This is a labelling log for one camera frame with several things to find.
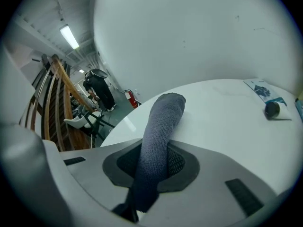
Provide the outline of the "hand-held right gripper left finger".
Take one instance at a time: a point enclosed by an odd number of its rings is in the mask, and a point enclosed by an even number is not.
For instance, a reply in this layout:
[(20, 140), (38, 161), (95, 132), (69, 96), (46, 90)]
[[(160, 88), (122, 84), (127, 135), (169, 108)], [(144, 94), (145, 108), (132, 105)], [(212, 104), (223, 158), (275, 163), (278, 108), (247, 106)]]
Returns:
[(67, 205), (69, 220), (64, 227), (134, 227), (136, 224), (113, 213), (124, 203), (128, 189), (114, 185), (103, 172), (106, 157), (139, 139), (99, 148), (59, 152), (55, 143), (44, 140), (52, 178)]

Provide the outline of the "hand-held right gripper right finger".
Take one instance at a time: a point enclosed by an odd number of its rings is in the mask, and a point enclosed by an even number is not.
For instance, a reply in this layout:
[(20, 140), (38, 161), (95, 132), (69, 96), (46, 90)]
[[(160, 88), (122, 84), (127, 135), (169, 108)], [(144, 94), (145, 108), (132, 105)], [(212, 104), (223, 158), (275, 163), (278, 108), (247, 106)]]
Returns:
[(175, 140), (169, 145), (184, 157), (184, 168), (159, 184), (140, 225), (261, 225), (289, 196), (225, 154)]

